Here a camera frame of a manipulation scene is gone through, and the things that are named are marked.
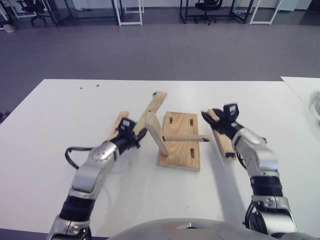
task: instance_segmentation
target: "wooden dowel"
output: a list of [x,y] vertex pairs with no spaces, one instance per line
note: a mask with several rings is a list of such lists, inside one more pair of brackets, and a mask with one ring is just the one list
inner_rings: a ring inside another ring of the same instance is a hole
[[141,115],[140,119],[134,126],[134,134],[138,135],[138,133],[143,129],[145,124],[145,117],[148,112],[157,113],[158,109],[160,108],[161,104],[164,102],[165,98],[167,96],[167,93],[164,91],[157,91],[153,94],[153,99],[149,103],[148,107],[145,109],[144,113]]
[[209,142],[208,135],[164,135],[165,142]]

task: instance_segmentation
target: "white desk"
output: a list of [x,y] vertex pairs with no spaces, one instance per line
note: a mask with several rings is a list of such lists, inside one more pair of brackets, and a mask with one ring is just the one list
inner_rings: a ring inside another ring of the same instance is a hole
[[[44,80],[0,125],[0,228],[48,232],[75,174],[65,149],[100,144],[119,111],[137,120],[158,90],[168,92],[160,121],[166,111],[198,113],[204,135],[212,133],[200,111],[237,102],[238,121],[266,137],[279,158],[298,229],[320,236],[320,131],[285,82],[252,81]],[[252,194],[249,178],[238,162],[222,161],[215,141],[200,144],[200,172],[156,166],[157,156],[147,134],[139,150],[116,162],[91,216],[94,236],[111,237],[161,218],[242,225]],[[80,164],[86,155],[72,158]]]

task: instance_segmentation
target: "black office chair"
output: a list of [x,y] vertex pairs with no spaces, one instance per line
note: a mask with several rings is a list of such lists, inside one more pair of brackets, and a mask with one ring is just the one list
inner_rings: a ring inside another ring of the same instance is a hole
[[26,13],[33,13],[34,12],[36,14],[30,20],[32,26],[34,26],[34,21],[36,19],[41,19],[44,22],[44,24],[47,24],[45,17],[48,17],[48,16],[40,15],[45,12],[44,11],[45,6],[41,0],[35,0],[35,2],[34,2],[34,0],[20,0],[20,1],[16,1],[16,2],[21,5],[21,8],[24,12],[26,12]]
[[[195,7],[197,9],[200,9],[202,11],[204,11],[204,15],[199,16],[199,18],[203,18],[204,19],[204,23],[206,23],[206,21],[208,21],[208,25],[211,24],[211,21],[209,19],[208,16],[208,11],[216,11],[219,8],[221,8],[222,5],[222,1],[223,0],[203,0],[204,2],[200,2],[200,0],[195,4]],[[217,22],[217,19],[213,16],[212,17],[214,19],[214,23]],[[197,24],[198,20],[197,17],[194,17],[194,22]]]

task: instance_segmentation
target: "silver robot arm segment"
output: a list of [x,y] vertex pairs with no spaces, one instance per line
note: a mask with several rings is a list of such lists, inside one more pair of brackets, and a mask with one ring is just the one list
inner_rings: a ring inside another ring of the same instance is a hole
[[266,140],[236,122],[239,115],[236,104],[225,105],[223,111],[213,111],[219,117],[218,121],[207,112],[201,114],[213,130],[232,141],[237,157],[250,177],[253,195],[245,215],[246,228],[275,238],[296,232],[288,199],[282,192],[278,159],[267,147]]
[[136,123],[123,118],[118,126],[118,136],[93,148],[86,162],[77,170],[61,212],[55,217],[46,240],[90,240],[90,216],[106,175],[117,158],[131,147],[139,148],[139,141],[146,135],[143,128],[138,135]]

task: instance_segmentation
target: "wood grain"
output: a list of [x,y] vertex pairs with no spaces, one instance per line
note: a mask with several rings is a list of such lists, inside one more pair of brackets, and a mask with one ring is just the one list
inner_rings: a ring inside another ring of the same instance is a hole
[[112,127],[112,132],[110,133],[108,140],[114,139],[117,135],[118,135],[118,131],[117,128],[119,126],[119,123],[121,121],[122,118],[127,118],[129,116],[129,112],[128,111],[121,111],[119,112],[118,117],[116,118],[114,125]]
[[164,142],[162,136],[163,131],[161,125],[157,119],[157,116],[154,112],[147,112],[145,115],[145,126],[148,129],[150,135],[154,139],[155,143],[158,145],[160,152],[163,155],[168,156],[169,150],[166,143]]
[[153,94],[153,99],[151,100],[148,107],[144,110],[140,119],[138,120],[138,122],[134,126],[133,131],[134,131],[135,135],[138,135],[138,133],[141,131],[141,129],[143,129],[146,126],[145,125],[146,114],[148,112],[153,112],[156,114],[166,97],[167,97],[167,93],[165,91],[157,91]]
[[[198,115],[191,113],[165,113],[163,134],[166,135],[198,135]],[[199,142],[168,141],[169,156],[159,153],[158,165],[171,168],[200,171]]]
[[209,142],[208,135],[164,135],[165,142]]
[[[215,112],[212,109],[209,109],[207,112],[214,120],[219,121],[219,117],[215,114]],[[231,140],[226,135],[220,134],[216,130],[213,130],[212,132],[216,140],[216,144],[218,145],[222,159],[228,161],[237,160],[236,153],[232,146]]]

